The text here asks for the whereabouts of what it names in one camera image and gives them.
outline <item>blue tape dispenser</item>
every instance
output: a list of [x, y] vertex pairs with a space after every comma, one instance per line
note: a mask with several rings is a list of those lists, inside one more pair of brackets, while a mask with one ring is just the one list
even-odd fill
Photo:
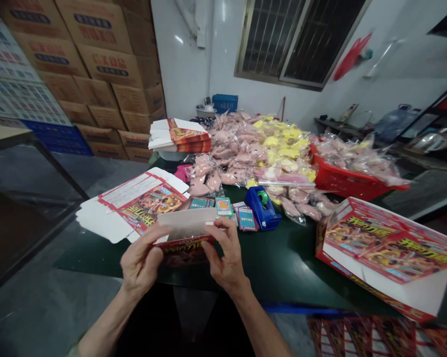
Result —
[[250, 187], [245, 196], [245, 201], [253, 210], [262, 231], [276, 229], [279, 221], [281, 221], [281, 215], [274, 212], [273, 204], [263, 187]]

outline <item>red plastic basket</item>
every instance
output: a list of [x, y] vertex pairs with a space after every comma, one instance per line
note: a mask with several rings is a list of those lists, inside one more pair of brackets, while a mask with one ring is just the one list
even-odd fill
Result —
[[318, 164], [319, 170], [316, 176], [316, 188], [335, 193], [342, 197], [356, 197], [364, 201], [373, 200], [393, 189], [406, 191], [410, 185], [387, 186], [378, 178], [340, 169], [324, 162], [319, 156], [319, 151], [314, 144], [311, 144], [313, 152], [312, 164]]

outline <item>tape roll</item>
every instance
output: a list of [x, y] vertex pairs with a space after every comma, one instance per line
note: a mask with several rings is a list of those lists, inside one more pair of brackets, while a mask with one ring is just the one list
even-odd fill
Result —
[[263, 205], [268, 203], [268, 194], [266, 193], [266, 191], [258, 191], [257, 195]]

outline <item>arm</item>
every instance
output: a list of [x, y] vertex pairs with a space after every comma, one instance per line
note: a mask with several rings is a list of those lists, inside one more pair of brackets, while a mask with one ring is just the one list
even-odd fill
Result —
[[219, 218], [214, 226], [206, 227], [222, 246], [224, 257], [220, 259], [215, 248], [208, 242], [202, 247], [210, 261], [210, 273], [228, 293], [235, 304], [256, 357], [290, 357], [288, 344], [263, 310], [253, 294], [250, 281], [243, 272], [240, 242], [235, 223]]
[[123, 285], [101, 317], [79, 341], [80, 357], [113, 355], [116, 342], [132, 311], [157, 278], [157, 268], [163, 253], [160, 248], [152, 247], [152, 243], [170, 231], [169, 228], [155, 224], [129, 246], [121, 259]]

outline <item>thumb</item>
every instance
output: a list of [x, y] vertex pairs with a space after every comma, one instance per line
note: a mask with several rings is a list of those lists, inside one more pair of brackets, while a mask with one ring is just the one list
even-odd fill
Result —
[[162, 252], [162, 249], [153, 247], [145, 259], [144, 269], [147, 271], [156, 271], [163, 258], [164, 253]]
[[202, 248], [208, 258], [208, 261], [210, 262], [211, 267], [217, 268], [221, 266], [220, 257], [212, 244], [204, 240], [202, 241]]

